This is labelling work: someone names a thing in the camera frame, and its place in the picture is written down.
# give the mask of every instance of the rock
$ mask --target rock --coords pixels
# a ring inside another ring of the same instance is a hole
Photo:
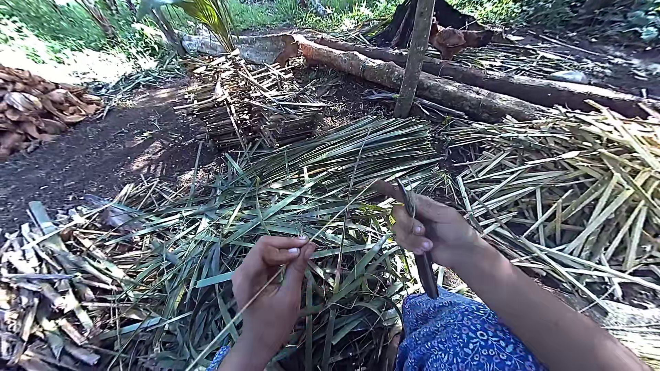
[[[589,78],[580,71],[557,71],[548,75],[548,79],[567,83],[588,84]]]

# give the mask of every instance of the finger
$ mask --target finger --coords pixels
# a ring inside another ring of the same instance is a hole
[[[411,234],[408,230],[401,230],[405,226],[395,223],[392,226],[394,233],[397,235],[397,244],[406,250],[410,250],[417,255],[421,255],[424,252],[431,251],[433,249],[433,242],[424,236],[417,236]]]
[[[263,236],[257,241],[258,244],[263,244],[264,246],[272,246],[277,249],[290,249],[290,248],[301,248],[307,244],[307,236],[300,237],[274,237],[274,236]]]
[[[278,249],[274,246],[266,246],[263,249],[263,262],[267,267],[278,267],[289,264],[300,255],[300,248]]]
[[[394,215],[394,219],[396,219],[397,221],[396,224],[400,224],[399,228],[401,229],[402,232],[407,230],[408,234],[416,234],[418,236],[423,236],[424,233],[426,232],[426,229],[422,224],[422,222],[420,222],[415,218],[412,218],[408,214],[404,206],[401,205],[394,206],[394,210],[392,210],[392,215]]]
[[[306,244],[307,241],[307,236],[293,238],[273,236],[260,237],[255,246],[250,249],[249,253],[247,253],[246,258],[240,266],[243,270],[243,274],[252,278],[264,272],[264,270],[270,265],[279,266],[288,263],[292,259],[285,259],[286,254],[276,256],[278,253],[273,252],[273,250],[286,249],[285,251],[288,251],[288,249],[300,249],[300,247]]]
[[[316,247],[316,244],[313,242],[306,244],[300,248],[298,257],[286,267],[284,282],[282,282],[280,289],[285,294],[297,294],[300,296],[302,279],[305,277],[305,268],[307,268],[307,262],[310,260],[310,256],[316,250]]]
[[[374,183],[372,187],[380,194],[386,195],[388,197],[392,197],[398,202],[403,202],[404,199],[403,192],[398,187],[395,187],[390,183],[379,180],[376,183]]]

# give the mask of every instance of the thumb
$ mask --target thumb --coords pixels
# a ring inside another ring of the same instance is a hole
[[[284,282],[282,282],[282,290],[285,292],[300,292],[302,288],[302,279],[305,277],[305,269],[310,256],[316,250],[316,244],[310,242],[300,248],[298,257],[289,263],[284,273]]]

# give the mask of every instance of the coconut husk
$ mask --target coconut husk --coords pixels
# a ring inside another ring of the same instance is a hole
[[[0,162],[32,141],[54,140],[102,106],[102,99],[82,86],[55,84],[0,66]]]

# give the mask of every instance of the blue floral fabric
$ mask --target blue floral fabric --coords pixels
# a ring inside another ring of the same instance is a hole
[[[229,353],[229,350],[230,350],[229,345],[220,347],[220,350],[213,357],[213,360],[211,361],[211,365],[207,367],[207,371],[217,370],[218,366],[220,366],[220,363],[222,363],[224,357]]]
[[[442,288],[404,299],[403,329],[397,371],[546,370],[485,304]]]

